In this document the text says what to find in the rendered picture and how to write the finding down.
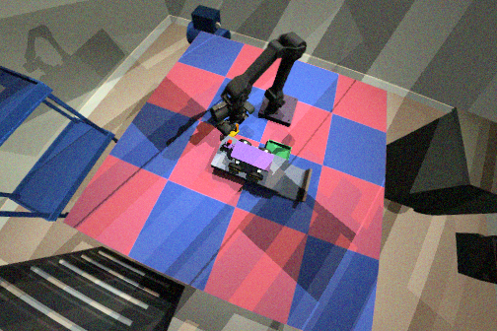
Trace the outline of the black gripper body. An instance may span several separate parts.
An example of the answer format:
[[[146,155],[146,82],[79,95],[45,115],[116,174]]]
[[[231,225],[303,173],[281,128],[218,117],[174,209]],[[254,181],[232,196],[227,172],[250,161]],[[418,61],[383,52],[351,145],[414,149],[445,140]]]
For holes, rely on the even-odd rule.
[[[245,115],[247,114],[252,114],[254,112],[255,108],[254,106],[248,102],[247,100],[244,101],[244,110],[241,113],[233,113],[229,115],[230,118],[228,118],[229,121],[225,122],[224,120],[221,120],[216,124],[216,128],[225,136],[230,134],[232,132],[232,128],[235,127],[235,123],[240,122]]]

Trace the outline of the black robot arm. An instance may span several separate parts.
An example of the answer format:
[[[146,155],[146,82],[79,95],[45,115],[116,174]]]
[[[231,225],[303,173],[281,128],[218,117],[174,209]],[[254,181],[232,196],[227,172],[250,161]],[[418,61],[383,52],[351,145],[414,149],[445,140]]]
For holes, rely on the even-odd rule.
[[[223,101],[209,108],[213,119],[218,122],[229,117],[232,112],[241,113],[244,110],[244,101],[249,99],[249,93],[254,83],[277,59],[281,58],[273,85],[271,88],[267,88],[264,93],[269,100],[266,111],[278,114],[279,107],[282,107],[286,102],[283,99],[283,89],[287,77],[294,62],[303,56],[306,47],[307,43],[293,32],[280,34],[276,39],[271,40],[266,49],[250,64],[246,71],[227,84],[220,95]]]

